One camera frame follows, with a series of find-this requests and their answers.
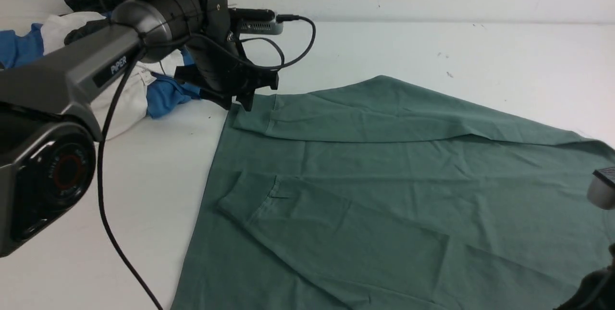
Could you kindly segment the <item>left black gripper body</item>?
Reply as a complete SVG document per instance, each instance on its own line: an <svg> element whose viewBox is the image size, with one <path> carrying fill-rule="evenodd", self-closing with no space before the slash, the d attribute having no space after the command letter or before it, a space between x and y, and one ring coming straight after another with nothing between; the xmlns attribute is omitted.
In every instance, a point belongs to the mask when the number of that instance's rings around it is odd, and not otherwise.
<svg viewBox="0 0 615 310"><path fill-rule="evenodd" d="M200 28L185 46L193 60L175 71L175 79L195 85L202 99L231 104L242 93L259 88L278 89L278 69L250 61L241 34L232 30L228 0L198 0Z"/></svg>

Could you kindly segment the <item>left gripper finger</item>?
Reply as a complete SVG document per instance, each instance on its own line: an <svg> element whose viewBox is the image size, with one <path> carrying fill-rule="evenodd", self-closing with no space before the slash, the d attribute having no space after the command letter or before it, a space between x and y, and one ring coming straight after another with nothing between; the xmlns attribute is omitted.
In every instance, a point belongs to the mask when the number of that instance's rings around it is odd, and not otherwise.
<svg viewBox="0 0 615 310"><path fill-rule="evenodd" d="M255 93L242 93L238 95L238 102L246 112L252 111Z"/></svg>

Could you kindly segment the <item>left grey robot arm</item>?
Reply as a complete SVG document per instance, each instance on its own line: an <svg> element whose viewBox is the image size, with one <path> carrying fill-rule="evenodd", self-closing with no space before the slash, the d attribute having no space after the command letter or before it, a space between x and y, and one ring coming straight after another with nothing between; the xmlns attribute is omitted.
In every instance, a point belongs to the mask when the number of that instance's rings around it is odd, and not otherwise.
<svg viewBox="0 0 615 310"><path fill-rule="evenodd" d="M128 0L101 30L30 64L1 72L1 255L73 207L95 172L105 132L91 103L137 62L186 49L173 78L228 109L252 108L255 90L278 87L278 69L251 63L237 40L241 12L228 0Z"/></svg>

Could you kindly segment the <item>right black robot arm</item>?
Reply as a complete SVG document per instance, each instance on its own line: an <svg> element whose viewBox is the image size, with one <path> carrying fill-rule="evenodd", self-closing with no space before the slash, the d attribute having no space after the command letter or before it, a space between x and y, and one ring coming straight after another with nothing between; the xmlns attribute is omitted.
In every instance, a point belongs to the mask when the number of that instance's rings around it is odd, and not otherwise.
<svg viewBox="0 0 615 310"><path fill-rule="evenodd" d="M606 268L587 274L571 299L557 310L613 310L615 308L615 260Z"/></svg>

